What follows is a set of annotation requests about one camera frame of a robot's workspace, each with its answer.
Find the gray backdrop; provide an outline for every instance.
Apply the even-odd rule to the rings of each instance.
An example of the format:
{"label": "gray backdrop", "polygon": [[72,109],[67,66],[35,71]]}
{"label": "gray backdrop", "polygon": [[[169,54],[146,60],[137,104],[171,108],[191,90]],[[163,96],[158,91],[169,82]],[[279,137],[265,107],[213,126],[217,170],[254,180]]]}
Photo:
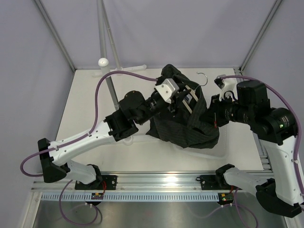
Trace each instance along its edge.
{"label": "gray backdrop", "polygon": [[73,78],[30,0],[1,1],[0,70],[0,224],[17,228],[33,183],[19,165],[38,139],[55,139]]}
{"label": "gray backdrop", "polygon": [[[43,0],[77,68],[100,58],[96,0]],[[235,67],[274,0],[104,0],[123,67]],[[108,53],[112,66],[114,61]]]}

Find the metal frame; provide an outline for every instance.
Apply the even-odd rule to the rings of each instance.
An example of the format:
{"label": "metal frame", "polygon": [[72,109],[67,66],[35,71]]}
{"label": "metal frame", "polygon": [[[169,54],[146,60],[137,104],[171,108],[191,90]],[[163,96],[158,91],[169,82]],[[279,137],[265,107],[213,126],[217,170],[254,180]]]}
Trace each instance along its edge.
{"label": "metal frame", "polygon": [[296,216],[294,218],[287,218],[284,217],[287,228],[303,228],[303,226],[301,225],[301,221],[299,216]]}
{"label": "metal frame", "polygon": [[40,204],[42,192],[32,192],[30,204],[27,208],[26,215],[20,225],[21,228],[32,228],[35,222],[36,214]]}
{"label": "metal frame", "polygon": [[267,15],[267,17],[266,17],[266,19],[265,19],[262,27],[261,27],[261,29],[259,30],[259,32],[258,32],[255,40],[253,41],[253,44],[251,45],[251,47],[250,47],[250,49],[249,49],[249,51],[248,51],[248,53],[247,53],[247,55],[246,55],[243,63],[241,64],[241,66],[239,68],[239,70],[240,70],[241,73],[243,73],[244,70],[245,70],[245,68],[247,67],[248,62],[251,60],[251,58],[252,58],[255,50],[257,49],[257,47],[258,47],[260,41],[262,40],[265,32],[269,28],[269,25],[272,22],[275,14],[277,13],[279,7],[282,4],[282,2],[283,2],[283,0],[275,0],[275,2],[273,4],[270,12],[268,13],[268,15]]}
{"label": "metal frame", "polygon": [[64,46],[58,32],[56,31],[55,26],[54,26],[50,16],[48,15],[48,12],[46,11],[43,3],[41,2],[41,0],[32,0],[32,1],[35,4],[35,6],[37,7],[38,11],[40,12],[48,30],[50,31],[52,37],[54,38],[54,40],[57,44],[57,46],[59,47],[59,50],[63,54],[64,58],[66,59],[67,63],[69,64],[73,73],[75,73],[76,67],[75,67],[70,55],[68,54],[67,49]]}
{"label": "metal frame", "polygon": [[[41,200],[59,201],[60,192],[44,192]],[[93,200],[95,202],[218,202],[217,192],[111,192],[97,198],[92,197],[96,192],[65,192],[62,201],[84,202]]]}
{"label": "metal frame", "polygon": [[[248,171],[260,177],[273,178],[271,171]],[[111,192],[229,192],[228,190],[201,190],[196,177],[206,174],[214,175],[213,171],[183,172],[102,172],[102,175],[117,175],[116,190]],[[32,192],[59,192],[68,180],[48,184],[43,178],[34,181]],[[75,181],[67,187],[66,192],[74,192]]]}
{"label": "metal frame", "polygon": [[[105,5],[104,5],[103,0],[97,0],[97,14],[98,14],[98,28],[99,28],[98,30],[99,30],[100,57],[107,58],[105,30],[104,30],[105,23],[106,23],[108,36],[109,36],[109,39],[111,42],[111,48],[112,48],[113,55],[115,58],[116,67],[117,67],[117,69],[121,69],[120,61],[119,61],[116,47],[114,44],[113,35],[111,32],[110,23],[109,23],[108,16],[105,11]],[[115,110],[118,110],[119,109],[118,98],[117,98],[117,94],[115,92],[112,77],[110,76],[110,77],[106,78],[105,81],[106,81],[106,84],[108,85],[109,92],[110,92]]]}

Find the black joint housing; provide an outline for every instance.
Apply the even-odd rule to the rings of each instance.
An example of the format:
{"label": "black joint housing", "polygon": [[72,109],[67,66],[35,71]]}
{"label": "black joint housing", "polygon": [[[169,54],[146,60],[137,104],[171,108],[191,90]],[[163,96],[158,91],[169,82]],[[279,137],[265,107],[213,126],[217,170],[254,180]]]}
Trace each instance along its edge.
{"label": "black joint housing", "polygon": [[224,83],[223,83],[223,79],[221,79],[220,77],[219,78],[216,78],[214,80],[214,83],[217,84],[217,86],[222,89],[224,88]]}
{"label": "black joint housing", "polygon": [[267,88],[264,83],[256,80],[243,81],[237,84],[238,103],[241,106],[259,105],[267,102]]}
{"label": "black joint housing", "polygon": [[[38,141],[38,149],[39,151],[47,150],[50,146],[50,141],[46,138],[40,139]],[[49,156],[49,153],[43,153],[40,154],[40,163],[42,167],[43,172],[43,180],[45,183],[53,183],[56,181],[59,181],[66,177],[67,172],[70,171],[70,169],[65,165],[57,166],[53,161],[53,157]]]}
{"label": "black joint housing", "polygon": [[132,120],[129,121],[121,109],[107,116],[104,121],[108,123],[111,130],[109,135],[112,135],[115,141],[125,139],[138,132],[135,123]]}
{"label": "black joint housing", "polygon": [[234,168],[235,166],[234,165],[231,165],[231,164],[227,164],[227,165],[224,165],[220,168],[218,168],[217,170],[215,170],[215,179],[216,181],[218,182],[219,186],[222,188],[222,189],[229,189],[230,188],[230,185],[227,184],[226,180],[225,180],[225,177],[224,177],[224,173],[231,169],[231,168]]}
{"label": "black joint housing", "polygon": [[256,190],[257,201],[270,213],[293,218],[302,212],[298,203],[289,205],[277,197],[276,182],[273,178],[268,179],[263,185],[257,185]]}

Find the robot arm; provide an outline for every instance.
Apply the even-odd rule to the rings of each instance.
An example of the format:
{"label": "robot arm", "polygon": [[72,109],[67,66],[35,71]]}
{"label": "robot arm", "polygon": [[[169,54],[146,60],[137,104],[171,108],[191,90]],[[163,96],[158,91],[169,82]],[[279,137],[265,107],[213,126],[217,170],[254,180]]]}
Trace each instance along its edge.
{"label": "robot arm", "polygon": [[221,186],[237,186],[255,195],[271,213],[292,218],[301,213],[299,205],[304,201],[294,169],[297,162],[303,178],[301,163],[299,158],[293,160],[297,136],[295,118],[285,108],[270,107],[265,84],[255,80],[238,83],[238,100],[233,101],[225,93],[232,91],[235,83],[225,80],[215,80],[222,92],[212,96],[202,120],[216,123],[218,127],[229,121],[248,124],[267,151],[275,180],[257,178],[228,164],[216,170],[217,181]]}
{"label": "robot arm", "polygon": [[70,138],[50,142],[38,141],[39,151],[52,149],[40,155],[44,182],[52,183],[63,178],[80,181],[88,189],[96,189],[102,182],[100,170],[95,165],[84,165],[71,159],[97,146],[125,139],[138,132],[135,124],[143,124],[186,96],[173,79],[165,79],[155,86],[155,91],[147,100],[138,91],[130,91],[119,102],[119,110],[107,116],[94,130],[87,130]]}

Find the purple cable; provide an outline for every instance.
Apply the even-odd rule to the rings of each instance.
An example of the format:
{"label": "purple cable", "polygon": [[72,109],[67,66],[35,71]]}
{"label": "purple cable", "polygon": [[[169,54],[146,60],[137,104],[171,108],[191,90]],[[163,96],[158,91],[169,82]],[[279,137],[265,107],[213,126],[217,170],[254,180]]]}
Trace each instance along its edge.
{"label": "purple cable", "polygon": [[[260,80],[257,80],[256,78],[252,78],[252,77],[247,77],[247,76],[236,76],[236,75],[231,75],[231,76],[224,76],[221,77],[221,79],[226,79],[226,78],[242,78],[242,79],[247,79],[247,80],[256,80],[259,81],[261,83],[264,83]],[[293,108],[290,106],[290,104],[282,97],[282,95],[280,95],[274,88],[272,88],[270,85],[264,83],[266,85],[266,87],[272,91],[278,98],[280,98],[280,100],[285,104],[285,106],[289,109],[289,111],[294,115],[295,117],[295,121],[298,127],[298,136],[296,138],[295,141],[295,145],[294,145],[294,160],[298,160],[298,154],[299,154],[299,148],[300,148],[300,142],[301,142],[301,137],[302,137],[302,128],[301,128],[301,123],[299,118],[297,117],[297,115],[295,114],[295,111],[293,110]],[[294,170],[295,170],[295,175],[296,178],[298,180],[299,183],[299,187],[300,187],[300,191],[302,194],[304,194],[304,186],[302,183],[302,179],[301,179],[301,174],[300,174],[300,170],[299,170],[299,165],[297,163],[294,162]]]}
{"label": "purple cable", "polygon": [[[76,210],[76,209],[78,209],[78,208],[86,207],[86,206],[88,206],[88,205],[85,205],[85,204],[78,204],[78,205],[74,206],[72,209],[70,209],[69,211],[67,211],[66,214],[69,214],[69,213],[73,212],[74,210]],[[100,221],[99,221],[99,223],[97,223],[97,224],[101,224],[101,222],[102,222],[102,220],[103,220],[103,215],[102,215],[102,213],[101,213],[101,211],[100,211],[99,208],[97,208],[97,210],[98,210],[98,213],[100,214]],[[60,216],[59,218],[56,218],[56,219],[50,219],[50,218],[48,217],[48,212],[47,212],[47,211],[46,211],[45,215],[46,215],[47,219],[48,219],[50,222],[57,222],[57,221],[59,221],[59,220],[61,220],[61,219],[63,218],[62,216]]]}
{"label": "purple cable", "polygon": [[218,210],[222,209],[222,207],[218,207],[218,208],[215,208],[213,211],[211,211],[208,215],[199,216],[199,215],[196,215],[195,213],[193,213],[187,204],[185,204],[185,205],[186,205],[188,211],[189,211],[194,217],[196,217],[196,218],[198,218],[198,219],[206,219],[206,218],[210,217],[211,215],[213,215],[213,214],[214,214],[215,212],[217,212]]}
{"label": "purple cable", "polygon": [[90,226],[90,225],[92,225],[92,224],[96,221],[96,219],[97,219],[97,217],[98,217],[98,212],[100,212],[100,214],[101,214],[101,211],[99,210],[99,208],[96,207],[96,206],[94,206],[94,205],[92,205],[92,206],[93,206],[93,208],[94,208],[95,211],[96,211],[96,215],[95,215],[95,218],[94,218],[92,221],[88,222],[88,223],[77,223],[77,222],[73,222],[72,220],[68,219],[68,218],[66,217],[66,215],[63,213],[62,206],[61,206],[61,198],[62,198],[63,192],[65,191],[65,189],[67,188],[67,186],[68,186],[72,181],[73,181],[73,180],[70,180],[70,181],[65,185],[65,187],[62,189],[62,191],[61,191],[61,193],[60,193],[60,196],[59,196],[59,210],[60,210],[60,214],[62,215],[62,217],[63,217],[67,222],[69,222],[69,223],[71,223],[71,224],[73,224],[73,225],[80,226],[80,227]]}
{"label": "purple cable", "polygon": [[[156,81],[157,81],[157,79],[155,79],[155,78],[149,78],[149,77],[146,77],[146,76],[138,75],[138,74],[131,73],[131,72],[127,72],[127,71],[121,71],[121,70],[116,70],[116,71],[112,71],[112,72],[110,72],[110,73],[105,74],[105,75],[99,80],[99,82],[98,82],[98,84],[97,84],[97,87],[96,87],[96,91],[95,91],[95,120],[94,120],[94,124],[93,124],[91,130],[89,131],[90,134],[94,131],[94,129],[95,129],[96,125],[97,125],[97,121],[98,121],[98,102],[97,102],[97,100],[98,100],[98,92],[99,92],[100,85],[101,85],[101,83],[102,83],[107,77],[109,77],[109,76],[111,76],[111,75],[115,75],[115,74],[131,75],[131,76],[134,76],[134,77],[137,77],[137,78],[141,78],[141,79],[144,79],[144,80],[147,80],[147,81],[152,81],[152,82],[156,82]],[[87,136],[88,136],[88,135],[85,134],[85,135],[80,136],[79,138],[74,139],[74,140],[72,140],[72,141],[70,141],[70,142],[61,144],[61,145],[59,145],[57,148],[60,149],[60,148],[62,148],[62,147],[64,147],[64,146],[71,145],[71,144],[73,144],[73,143],[76,143],[76,142],[78,142],[78,141],[80,141],[80,140],[86,138]],[[47,153],[47,152],[50,152],[50,151],[53,151],[53,150],[55,150],[55,148],[49,148],[49,149],[47,149],[47,150],[43,150],[43,151],[34,153],[34,154],[30,155],[29,157],[25,158],[25,159],[21,162],[21,164],[20,164],[20,170],[21,170],[21,172],[22,172],[24,175],[29,176],[29,177],[42,177],[43,174],[30,174],[30,173],[26,172],[26,171],[24,170],[24,164],[25,164],[29,159],[31,159],[31,158],[33,158],[33,157],[36,157],[36,156],[38,156],[38,155],[40,155],[40,154]]]}
{"label": "purple cable", "polygon": [[234,192],[234,203],[233,203],[233,206],[235,206],[236,209],[237,209],[239,219],[242,221],[242,223],[244,224],[244,226],[245,226],[246,228],[250,228],[250,227],[247,225],[247,223],[243,220],[243,218],[242,218],[242,216],[241,216],[241,213],[239,212],[238,207],[241,207],[241,208],[247,210],[250,214],[252,214],[252,216],[253,216],[253,217],[255,218],[255,220],[256,220],[256,228],[258,228],[259,224],[258,224],[258,220],[257,220],[256,215],[255,215],[248,207],[243,206],[243,205],[238,205],[238,202],[237,202],[237,193],[238,193],[238,190],[239,190],[239,188],[237,188],[236,191]]}

